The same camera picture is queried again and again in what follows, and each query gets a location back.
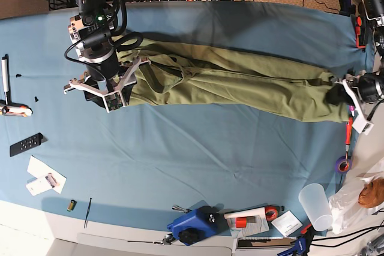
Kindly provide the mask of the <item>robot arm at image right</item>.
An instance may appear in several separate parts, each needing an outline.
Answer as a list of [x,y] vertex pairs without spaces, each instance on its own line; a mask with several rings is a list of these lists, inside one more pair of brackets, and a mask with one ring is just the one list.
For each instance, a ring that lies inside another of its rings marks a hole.
[[[374,45],[383,60],[383,0],[361,0],[354,15],[351,0],[339,0],[341,12],[348,14],[355,29],[356,47],[365,49],[371,32]],[[334,86],[326,94],[330,104],[345,103],[355,108],[357,115],[352,128],[359,134],[369,134],[374,124],[373,115],[383,103],[383,68],[376,72],[347,73],[342,79],[333,79]]]

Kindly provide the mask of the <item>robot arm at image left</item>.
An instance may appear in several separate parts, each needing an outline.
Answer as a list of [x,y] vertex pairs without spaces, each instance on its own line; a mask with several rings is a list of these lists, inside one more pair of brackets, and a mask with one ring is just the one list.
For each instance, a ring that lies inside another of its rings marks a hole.
[[68,27],[86,66],[64,91],[123,107],[243,104],[302,122],[342,122],[351,99],[329,70],[272,53],[164,42],[127,32],[124,0],[77,0]]

